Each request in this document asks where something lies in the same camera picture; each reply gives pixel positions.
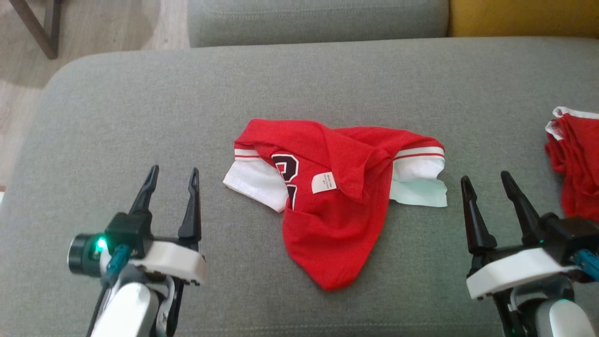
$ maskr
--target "yellow cushion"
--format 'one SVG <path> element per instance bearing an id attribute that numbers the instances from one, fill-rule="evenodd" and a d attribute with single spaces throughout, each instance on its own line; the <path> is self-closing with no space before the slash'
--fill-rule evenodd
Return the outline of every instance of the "yellow cushion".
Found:
<path id="1" fill-rule="evenodd" d="M 599 38 L 598 0 L 450 0 L 449 36 Z"/>

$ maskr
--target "folded red clothing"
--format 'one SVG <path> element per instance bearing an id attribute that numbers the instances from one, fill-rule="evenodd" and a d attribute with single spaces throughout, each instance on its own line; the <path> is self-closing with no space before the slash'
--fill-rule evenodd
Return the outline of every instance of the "folded red clothing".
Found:
<path id="1" fill-rule="evenodd" d="M 553 115 L 545 127 L 545 151 L 565 176 L 564 212 L 599 222 L 599 113 L 557 107 Z"/>

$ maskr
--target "black cable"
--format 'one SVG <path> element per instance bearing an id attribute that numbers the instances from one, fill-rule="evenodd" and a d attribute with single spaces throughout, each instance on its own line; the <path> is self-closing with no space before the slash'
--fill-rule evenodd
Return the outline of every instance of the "black cable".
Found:
<path id="1" fill-rule="evenodd" d="M 92 320 L 89 322 L 87 334 L 85 334 L 86 337 L 92 336 L 93 327 L 96 325 L 96 319 L 98 318 L 100 306 L 102 306 L 102 300 L 104 299 L 104 295 L 106 295 L 106 291 L 108 291 L 108 284 L 102 286 L 102 291 L 100 291 L 100 296 L 98 297 L 98 301 L 96 302 L 96 308 L 93 309 Z"/>

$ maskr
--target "white tag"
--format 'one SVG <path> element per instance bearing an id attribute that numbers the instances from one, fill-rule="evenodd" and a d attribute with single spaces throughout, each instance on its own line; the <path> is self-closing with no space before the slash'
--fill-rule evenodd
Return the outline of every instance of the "white tag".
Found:
<path id="1" fill-rule="evenodd" d="M 335 178 L 333 178 L 333 172 L 317 174 L 312 178 L 313 194 L 336 188 L 337 184 L 335 183 Z"/>

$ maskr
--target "gray cushion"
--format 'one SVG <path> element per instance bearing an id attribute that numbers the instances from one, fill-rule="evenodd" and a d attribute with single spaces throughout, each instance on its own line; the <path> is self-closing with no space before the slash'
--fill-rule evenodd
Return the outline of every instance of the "gray cushion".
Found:
<path id="1" fill-rule="evenodd" d="M 443 37 L 447 0 L 189 0 L 192 47 Z"/>
<path id="2" fill-rule="evenodd" d="M 599 41 L 442 38 L 112 53 L 50 81 L 0 214 L 0 333 L 80 336 L 99 291 L 70 274 L 79 232 L 129 209 L 152 164 L 153 231 L 175 235 L 200 172 L 210 283 L 187 288 L 179 336 L 500 336 L 471 300 L 459 179 L 468 174 L 500 245 L 519 243 L 500 171 L 539 212 L 560 213 L 544 152 L 555 106 L 599 107 Z M 282 216 L 227 189 L 251 118 L 381 125 L 446 147 L 447 208 L 391 203 L 359 278 L 322 291 L 287 255 Z M 578 298 L 599 321 L 597 285 Z"/>

